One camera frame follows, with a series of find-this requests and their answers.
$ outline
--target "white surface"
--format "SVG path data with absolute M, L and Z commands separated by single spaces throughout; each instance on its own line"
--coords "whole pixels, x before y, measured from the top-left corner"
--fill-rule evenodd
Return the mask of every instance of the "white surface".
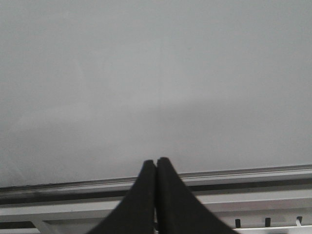
M 0 187 L 312 164 L 311 1 L 0 1 Z

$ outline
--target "gray wall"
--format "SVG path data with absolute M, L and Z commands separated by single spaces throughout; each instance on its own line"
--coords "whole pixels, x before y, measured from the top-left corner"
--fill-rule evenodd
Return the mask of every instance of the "gray wall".
M 0 187 L 312 164 L 312 1 L 0 1 Z

